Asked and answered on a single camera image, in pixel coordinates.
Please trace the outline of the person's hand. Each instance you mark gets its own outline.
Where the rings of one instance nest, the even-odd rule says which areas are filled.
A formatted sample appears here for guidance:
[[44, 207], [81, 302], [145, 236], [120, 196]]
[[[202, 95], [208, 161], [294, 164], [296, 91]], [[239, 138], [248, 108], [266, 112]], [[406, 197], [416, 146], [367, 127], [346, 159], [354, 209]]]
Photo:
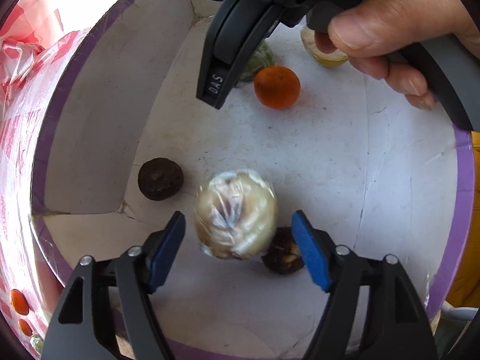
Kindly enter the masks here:
[[436, 99], [414, 67], [393, 63], [387, 55], [410, 44], [453, 33], [479, 55], [479, 29], [461, 0], [364, 0], [332, 18], [325, 33], [315, 34], [325, 54], [340, 50], [350, 64], [385, 82], [419, 109], [431, 110]]

